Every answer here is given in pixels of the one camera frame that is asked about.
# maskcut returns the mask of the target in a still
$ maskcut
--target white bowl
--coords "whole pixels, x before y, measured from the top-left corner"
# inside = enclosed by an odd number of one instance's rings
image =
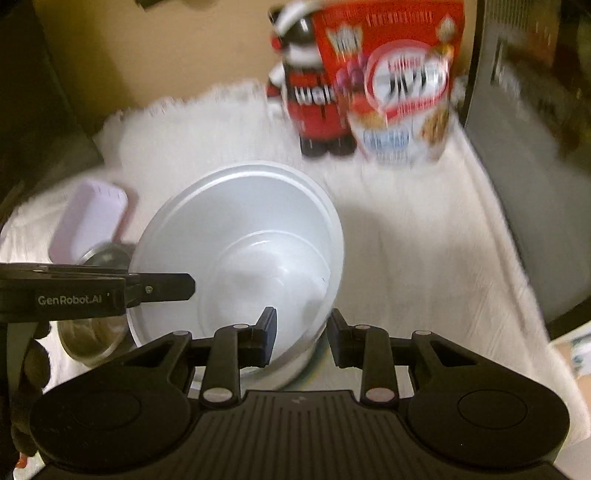
[[[158,211],[130,266],[131,272],[189,273],[195,295],[131,309],[130,330],[138,345],[173,330],[211,337],[222,326],[254,324],[265,307],[275,307],[271,365],[243,371],[242,385],[254,388],[261,377],[282,368],[273,385],[263,383],[278,388],[305,365],[302,354],[310,352],[324,329],[343,257],[335,207],[310,178],[272,163],[225,168]],[[194,388],[202,375],[197,372]]]

